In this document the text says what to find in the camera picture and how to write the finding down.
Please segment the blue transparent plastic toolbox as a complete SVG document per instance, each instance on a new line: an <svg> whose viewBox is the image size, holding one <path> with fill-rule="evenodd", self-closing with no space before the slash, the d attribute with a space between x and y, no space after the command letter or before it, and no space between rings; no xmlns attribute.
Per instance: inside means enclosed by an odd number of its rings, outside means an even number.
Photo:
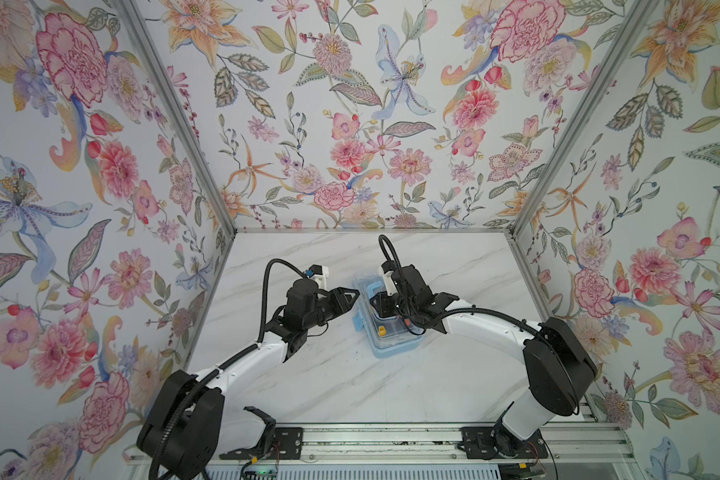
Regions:
<svg viewBox="0 0 720 480"><path fill-rule="evenodd" d="M360 291L353 317L354 328L362 332L368 340L371 352L376 358L384 359L416 349L422 342L421 330L409 326L401 317L392 320L379 320L372 310L370 298L378 292L384 292L384 284L379 276L358 277L353 287ZM380 337L378 328L384 326L387 335Z"/></svg>

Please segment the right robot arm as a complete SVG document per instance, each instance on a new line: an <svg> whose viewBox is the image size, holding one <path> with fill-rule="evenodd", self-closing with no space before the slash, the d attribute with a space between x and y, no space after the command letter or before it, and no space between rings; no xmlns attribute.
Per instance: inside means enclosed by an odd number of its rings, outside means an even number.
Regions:
<svg viewBox="0 0 720 480"><path fill-rule="evenodd" d="M437 331L478 341L525 367L528 387L483 435L491 455L512 457L556 416L579 413L597 367L568 324L550 317L538 324L481 308L460 297L431 290L415 266L385 261L384 289L370 299L382 318L400 317L416 334Z"/></svg>

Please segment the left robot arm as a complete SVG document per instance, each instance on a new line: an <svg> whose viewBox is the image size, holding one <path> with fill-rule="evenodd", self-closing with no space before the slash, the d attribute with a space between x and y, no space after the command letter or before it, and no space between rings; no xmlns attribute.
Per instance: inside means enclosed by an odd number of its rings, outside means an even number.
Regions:
<svg viewBox="0 0 720 480"><path fill-rule="evenodd" d="M285 363L306 343L310 329L349 313L360 296L357 289L325 290L313 279L300 278L287 291L286 303L265 320L256 342L198 373L172 373L137 438L137 448L150 458L147 477L202 474L219 444L226 394Z"/></svg>

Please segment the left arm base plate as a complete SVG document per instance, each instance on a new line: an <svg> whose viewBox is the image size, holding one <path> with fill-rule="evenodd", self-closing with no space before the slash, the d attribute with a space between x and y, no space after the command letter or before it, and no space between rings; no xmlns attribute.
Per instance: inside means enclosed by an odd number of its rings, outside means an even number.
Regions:
<svg viewBox="0 0 720 480"><path fill-rule="evenodd" d="M222 460L299 460L304 429L279 425L263 410L246 406L222 421L215 455Z"/></svg>

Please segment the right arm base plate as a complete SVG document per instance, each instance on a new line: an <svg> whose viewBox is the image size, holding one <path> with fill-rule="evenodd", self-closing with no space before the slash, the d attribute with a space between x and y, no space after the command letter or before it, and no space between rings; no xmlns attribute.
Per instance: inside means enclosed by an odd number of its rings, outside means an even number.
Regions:
<svg viewBox="0 0 720 480"><path fill-rule="evenodd" d="M468 459L480 460L537 460L549 456L541 432L536 430L530 438L520 440L504 428L494 426L462 427L461 441L456 448Z"/></svg>

